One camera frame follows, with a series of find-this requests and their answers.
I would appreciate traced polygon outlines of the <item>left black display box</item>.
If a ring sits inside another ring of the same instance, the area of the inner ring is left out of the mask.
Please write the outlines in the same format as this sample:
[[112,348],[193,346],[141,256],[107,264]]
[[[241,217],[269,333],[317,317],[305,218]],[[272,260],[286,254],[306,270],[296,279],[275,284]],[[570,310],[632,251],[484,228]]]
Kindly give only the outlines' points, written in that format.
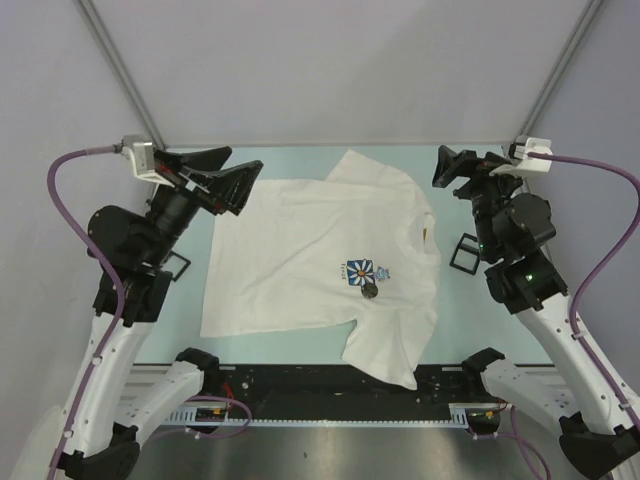
[[171,280],[177,282],[191,266],[191,261],[185,256],[170,251],[162,265],[162,270],[171,274]]

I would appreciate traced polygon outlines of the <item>dark round brooch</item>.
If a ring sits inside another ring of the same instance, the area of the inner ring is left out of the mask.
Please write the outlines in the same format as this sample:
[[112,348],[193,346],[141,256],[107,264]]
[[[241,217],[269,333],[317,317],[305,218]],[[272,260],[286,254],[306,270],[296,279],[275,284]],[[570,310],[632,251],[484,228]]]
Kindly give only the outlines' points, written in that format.
[[361,286],[361,294],[366,299],[374,299],[378,296],[379,289],[375,283],[365,283]]

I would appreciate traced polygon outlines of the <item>white t-shirt with flower print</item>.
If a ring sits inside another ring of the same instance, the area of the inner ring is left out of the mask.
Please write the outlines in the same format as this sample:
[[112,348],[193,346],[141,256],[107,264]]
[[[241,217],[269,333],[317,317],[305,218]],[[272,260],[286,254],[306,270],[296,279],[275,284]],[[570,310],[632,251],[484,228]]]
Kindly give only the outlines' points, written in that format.
[[[215,221],[200,334],[352,323],[342,359],[415,389],[438,316],[435,219],[407,173],[352,150],[323,180],[259,180],[239,215]],[[379,266],[389,280],[376,280]]]

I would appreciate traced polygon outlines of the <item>black display box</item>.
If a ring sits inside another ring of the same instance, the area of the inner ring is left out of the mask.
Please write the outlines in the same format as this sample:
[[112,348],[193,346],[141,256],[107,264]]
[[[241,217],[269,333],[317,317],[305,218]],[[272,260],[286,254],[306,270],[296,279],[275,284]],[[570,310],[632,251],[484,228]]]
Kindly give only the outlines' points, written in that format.
[[162,265],[162,270],[171,274],[171,280],[177,282],[191,266],[191,261],[185,256],[170,251]]
[[481,263],[480,244],[476,236],[463,233],[458,240],[449,266],[468,275],[476,275]]

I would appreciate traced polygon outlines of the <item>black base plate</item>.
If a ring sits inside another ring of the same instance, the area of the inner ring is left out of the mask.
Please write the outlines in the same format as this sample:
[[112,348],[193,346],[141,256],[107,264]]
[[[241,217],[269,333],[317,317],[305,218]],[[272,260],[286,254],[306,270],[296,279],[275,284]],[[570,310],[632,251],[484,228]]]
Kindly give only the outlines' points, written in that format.
[[230,392],[258,419],[442,419],[447,406],[498,403],[472,374],[438,364],[418,367],[415,390],[347,365],[222,365],[204,392]]

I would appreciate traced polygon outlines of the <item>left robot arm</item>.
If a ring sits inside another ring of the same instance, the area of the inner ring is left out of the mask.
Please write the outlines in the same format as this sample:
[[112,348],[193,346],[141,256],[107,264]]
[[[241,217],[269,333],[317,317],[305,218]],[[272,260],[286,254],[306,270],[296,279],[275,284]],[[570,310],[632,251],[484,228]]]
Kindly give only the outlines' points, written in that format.
[[[219,147],[174,154],[127,137],[117,144],[70,152],[50,166],[49,196],[100,264],[102,276],[89,342],[69,397],[31,433],[14,478],[125,479],[172,412],[219,392],[217,357],[188,348],[146,393],[121,405],[136,356],[175,281],[166,269],[175,244],[199,211],[239,214],[263,169],[259,160],[229,166],[231,153],[230,147]],[[108,205],[81,226],[60,197],[58,171],[82,155],[110,154],[125,157],[134,176],[154,183],[156,193],[143,215]]]

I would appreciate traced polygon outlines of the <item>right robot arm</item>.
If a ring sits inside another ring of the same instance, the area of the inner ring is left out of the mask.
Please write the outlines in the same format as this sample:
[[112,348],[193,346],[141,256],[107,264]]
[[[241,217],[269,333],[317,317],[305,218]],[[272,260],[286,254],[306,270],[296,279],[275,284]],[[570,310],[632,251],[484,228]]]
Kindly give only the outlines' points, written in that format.
[[487,348],[465,363],[463,393],[473,401],[505,401],[559,442],[566,460],[588,479],[612,476],[639,451],[639,397],[606,357],[579,314],[571,291],[543,246],[555,236],[550,203],[523,190],[558,158],[550,142],[522,137],[503,155],[438,150],[432,184],[456,179],[458,199],[472,206],[475,254],[487,264],[493,300],[536,338],[565,382],[558,391]]

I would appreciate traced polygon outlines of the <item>right black display box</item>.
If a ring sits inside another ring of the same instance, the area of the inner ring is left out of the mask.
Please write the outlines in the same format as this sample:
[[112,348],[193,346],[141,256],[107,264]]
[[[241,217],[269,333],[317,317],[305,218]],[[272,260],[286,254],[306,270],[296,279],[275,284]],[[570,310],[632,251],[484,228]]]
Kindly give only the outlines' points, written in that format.
[[480,244],[476,236],[463,233],[458,240],[449,266],[468,275],[476,275],[481,263]]

